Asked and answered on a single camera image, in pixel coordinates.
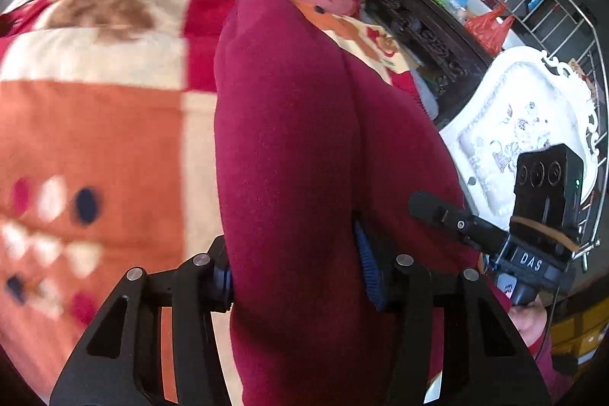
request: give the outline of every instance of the orange blanket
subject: orange blanket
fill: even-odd
[[[43,397],[90,317],[83,313],[127,269],[175,268],[222,232],[213,58],[233,3],[35,0],[0,17],[0,274],[10,286],[0,292],[0,343]],[[406,60],[382,28],[294,3],[409,91]],[[239,404],[228,316],[214,319]]]

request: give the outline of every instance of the plastic bag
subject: plastic bag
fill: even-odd
[[[497,57],[505,42],[510,28],[516,17],[514,15],[506,18],[503,23],[497,21],[497,16],[505,13],[505,4],[501,3],[490,13],[474,16],[465,22],[465,30],[470,32],[480,45],[484,47],[492,57]]]

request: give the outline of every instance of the person's hand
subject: person's hand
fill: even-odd
[[[513,306],[508,315],[527,347],[535,344],[546,328],[547,313],[539,295],[528,306]]]

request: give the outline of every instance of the folded maroon garment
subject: folded maroon garment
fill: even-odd
[[[234,272],[234,359],[247,406],[379,404],[395,317],[368,301],[351,231],[366,212],[400,251],[458,272],[478,253],[407,213],[462,204],[433,123],[288,0],[237,0],[215,55],[220,213]],[[442,365],[434,321],[430,376]]]

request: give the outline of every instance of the silver screw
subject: silver screw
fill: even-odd
[[[138,280],[143,274],[144,274],[144,271],[141,268],[133,267],[132,269],[129,270],[129,272],[127,272],[127,279]]]
[[[404,253],[395,257],[395,261],[398,262],[398,265],[401,265],[402,267],[409,267],[415,263],[410,255],[406,255]]]
[[[471,282],[475,282],[480,279],[480,274],[477,270],[474,270],[473,268],[467,268],[463,271],[463,277],[465,277],[467,280],[470,280]]]
[[[198,255],[195,255],[193,258],[193,263],[195,265],[197,265],[198,267],[207,265],[210,261],[211,261],[211,259],[209,258],[209,255],[206,253],[199,253]]]

